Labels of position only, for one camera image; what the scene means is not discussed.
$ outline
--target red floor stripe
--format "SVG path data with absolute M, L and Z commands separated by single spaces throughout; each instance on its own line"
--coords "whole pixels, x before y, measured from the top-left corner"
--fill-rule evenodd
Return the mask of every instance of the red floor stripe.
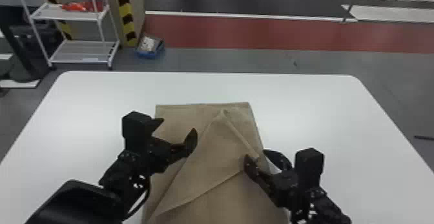
M 171 48 L 434 53 L 434 25 L 147 15 L 144 30 Z

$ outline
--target gray floor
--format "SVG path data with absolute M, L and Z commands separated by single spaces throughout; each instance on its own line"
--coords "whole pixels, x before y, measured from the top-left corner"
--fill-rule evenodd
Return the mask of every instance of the gray floor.
M 57 76 L 67 70 L 106 70 L 106 67 L 59 65 L 58 70 L 47 75 L 37 89 L 15 89 L 1 98 L 0 158 L 7 153 Z M 434 136 L 433 54 L 168 49 L 159 59 L 146 60 L 138 59 L 132 50 L 125 49 L 116 56 L 114 70 L 349 74 L 363 82 L 434 169 L 434 142 L 413 138 L 415 134 Z

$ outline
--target beige cloth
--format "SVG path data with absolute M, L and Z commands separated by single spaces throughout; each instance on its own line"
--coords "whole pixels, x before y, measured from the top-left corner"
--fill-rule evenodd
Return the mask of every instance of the beige cloth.
M 144 223 L 287 223 L 243 171 L 246 154 L 267 169 L 248 103 L 157 106 L 156 117 L 165 119 L 156 137 L 182 142 L 195 128 L 199 141 L 187 159 L 152 176 Z

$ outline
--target red object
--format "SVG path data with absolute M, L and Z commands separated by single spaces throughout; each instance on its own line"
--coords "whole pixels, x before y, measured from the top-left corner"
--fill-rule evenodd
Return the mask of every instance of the red object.
M 87 9 L 81 3 L 67 3 L 62 5 L 62 9 L 66 11 L 86 12 Z
M 104 1 L 96 0 L 96 10 L 102 12 L 104 10 Z M 94 12 L 94 3 L 92 0 L 83 1 L 80 3 L 67 3 L 62 5 L 62 9 L 66 11 Z
M 102 12 L 104 10 L 104 1 L 96 0 L 95 3 L 96 3 L 96 10 L 98 12 Z M 95 11 L 94 10 L 94 3 L 92 2 L 92 0 L 85 1 L 83 3 L 83 5 L 87 9 L 88 12 L 94 12 Z

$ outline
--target shelf rack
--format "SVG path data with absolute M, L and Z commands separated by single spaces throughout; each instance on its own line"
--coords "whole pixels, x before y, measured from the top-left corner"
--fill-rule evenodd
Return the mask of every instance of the shelf rack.
M 114 23 L 114 17 L 109 6 L 109 0 L 104 0 L 104 2 L 106 5 L 101 12 L 76 12 L 65 11 L 61 8 L 61 5 L 51 4 L 47 1 L 42 4 L 35 12 L 33 12 L 33 14 L 30 14 L 25 0 L 21 0 L 26 15 L 29 18 L 30 25 L 33 28 L 36 39 L 50 68 L 53 67 L 53 63 L 106 63 L 109 69 L 112 68 L 112 61 L 119 49 L 120 41 L 119 34 Z M 96 0 L 92 0 L 92 4 L 94 11 L 98 11 Z M 103 33 L 102 22 L 107 14 L 109 14 L 113 25 L 113 31 L 116 36 L 115 41 L 106 41 Z M 59 21 L 95 22 L 98 25 L 101 41 L 68 40 L 66 39 L 64 33 L 62 33 L 63 42 L 58 46 L 57 50 L 51 56 L 49 56 L 42 43 L 41 36 L 39 35 L 35 26 L 35 21 L 37 20 L 54 20 L 59 30 Z

